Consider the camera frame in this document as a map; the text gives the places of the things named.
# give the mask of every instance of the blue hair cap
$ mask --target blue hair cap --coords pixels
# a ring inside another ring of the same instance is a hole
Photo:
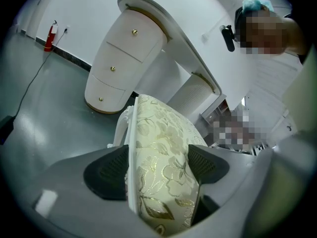
[[[261,5],[265,5],[270,11],[274,12],[274,9],[270,0],[243,0],[242,13],[245,13],[247,11],[261,10]]]

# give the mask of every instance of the white drawer cabinet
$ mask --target white drawer cabinet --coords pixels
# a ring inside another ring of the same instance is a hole
[[[106,35],[106,41],[143,62],[159,39],[165,37],[162,30],[145,15],[124,11]]]
[[[94,61],[92,74],[107,85],[125,90],[127,82],[139,72],[141,66],[142,63],[132,56],[106,43],[102,54]]]
[[[89,74],[85,90],[85,100],[99,112],[115,113],[121,109],[118,107],[118,104],[124,92],[123,90],[102,83],[94,75]]]

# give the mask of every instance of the black cable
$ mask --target black cable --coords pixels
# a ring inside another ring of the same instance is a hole
[[[53,53],[54,49],[57,47],[59,41],[61,40],[61,38],[64,36],[64,34],[66,33],[67,29],[64,30],[62,36],[60,37],[60,39],[58,40],[58,42],[56,43],[55,47],[52,49],[51,53],[45,58],[45,61],[42,63],[41,67],[39,68],[38,72],[35,74],[34,78],[32,79],[32,81],[29,83],[28,87],[26,88],[25,92],[24,92],[24,95],[20,101],[20,105],[19,105],[19,108],[18,108],[18,111],[16,112],[15,116],[14,116],[14,119],[16,118],[16,116],[19,114],[20,112],[20,108],[21,108],[21,105],[22,105],[22,102],[24,100],[24,97],[26,95],[26,93],[28,92],[31,84],[33,83],[34,79],[37,77],[37,75],[39,74],[40,70],[42,69],[43,65],[45,64],[46,60],[50,57],[50,55]]]

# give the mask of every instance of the floral pillow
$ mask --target floral pillow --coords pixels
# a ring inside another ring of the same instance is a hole
[[[186,230],[199,188],[188,145],[206,143],[188,119],[147,95],[139,96],[136,140],[141,218],[164,236]]]

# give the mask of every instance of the fire extinguisher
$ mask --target fire extinguisher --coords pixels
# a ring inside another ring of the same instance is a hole
[[[50,28],[48,39],[46,40],[46,43],[44,46],[44,51],[51,51],[52,50],[52,44],[53,44],[55,35],[57,33],[57,29],[58,29],[58,24],[57,24],[56,20],[54,20],[54,21],[55,21],[55,23]]]

